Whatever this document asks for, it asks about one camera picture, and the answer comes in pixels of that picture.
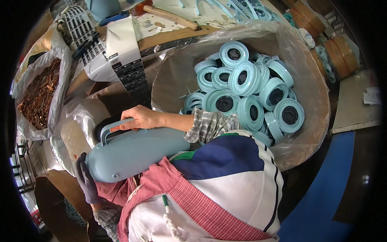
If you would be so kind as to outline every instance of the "work glove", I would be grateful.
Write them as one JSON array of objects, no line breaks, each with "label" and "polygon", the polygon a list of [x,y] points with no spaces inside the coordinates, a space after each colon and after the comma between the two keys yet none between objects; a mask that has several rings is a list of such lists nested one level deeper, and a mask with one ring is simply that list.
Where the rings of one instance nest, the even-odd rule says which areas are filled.
[{"label": "work glove", "polygon": [[88,204],[100,204],[102,199],[98,196],[97,186],[90,175],[89,169],[85,164],[86,153],[83,152],[77,159],[75,174],[78,183],[85,194],[85,200]]}]

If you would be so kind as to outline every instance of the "wooden shavings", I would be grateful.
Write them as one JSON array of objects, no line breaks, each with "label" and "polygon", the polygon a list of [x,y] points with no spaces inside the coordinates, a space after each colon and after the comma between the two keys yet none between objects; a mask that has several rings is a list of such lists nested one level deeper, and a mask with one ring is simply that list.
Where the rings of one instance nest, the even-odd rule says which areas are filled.
[{"label": "wooden shavings", "polygon": [[60,60],[55,59],[28,85],[23,100],[17,106],[17,109],[38,130],[47,128],[51,100],[58,85],[59,68]]}]

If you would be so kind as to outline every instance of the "hammer handle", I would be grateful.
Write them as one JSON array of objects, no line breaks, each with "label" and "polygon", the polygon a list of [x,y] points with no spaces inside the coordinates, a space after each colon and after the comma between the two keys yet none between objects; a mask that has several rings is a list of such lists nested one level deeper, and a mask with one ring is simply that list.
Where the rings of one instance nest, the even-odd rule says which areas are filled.
[{"label": "hammer handle", "polygon": [[173,14],[173,13],[165,11],[163,9],[155,8],[153,6],[145,5],[144,11],[150,12],[150,13],[157,15],[157,16],[160,16],[164,19],[172,20],[173,22],[176,22],[178,24],[181,24],[181,25],[188,27],[190,29],[193,29],[193,30],[196,30],[197,27],[199,26],[197,23],[192,22],[191,20],[188,20],[186,18],[183,18],[182,16]]}]

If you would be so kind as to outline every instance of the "patterned sleeve cover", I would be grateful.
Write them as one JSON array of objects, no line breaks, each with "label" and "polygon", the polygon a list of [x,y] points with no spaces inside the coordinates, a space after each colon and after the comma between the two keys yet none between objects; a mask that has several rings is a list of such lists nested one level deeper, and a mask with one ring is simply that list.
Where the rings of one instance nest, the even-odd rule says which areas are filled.
[{"label": "patterned sleeve cover", "polygon": [[121,209],[104,207],[93,212],[95,221],[106,230],[113,242],[118,241],[117,225],[121,217]]},{"label": "patterned sleeve cover", "polygon": [[245,129],[239,123],[236,113],[226,117],[221,112],[207,112],[195,107],[192,115],[195,115],[193,127],[184,135],[185,140],[190,143],[207,143],[228,131]]}]

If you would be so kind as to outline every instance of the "light blue plastic body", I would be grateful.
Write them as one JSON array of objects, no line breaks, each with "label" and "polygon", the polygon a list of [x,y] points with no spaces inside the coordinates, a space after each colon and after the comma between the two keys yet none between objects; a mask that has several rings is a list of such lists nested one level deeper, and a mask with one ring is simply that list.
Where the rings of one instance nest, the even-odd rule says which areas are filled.
[{"label": "light blue plastic body", "polygon": [[119,182],[146,171],[164,156],[190,148],[184,132],[170,128],[131,130],[106,139],[111,128],[129,120],[106,125],[101,131],[101,142],[87,154],[85,163],[94,180]]},{"label": "light blue plastic body", "polygon": [[84,0],[96,22],[121,11],[118,0]]}]

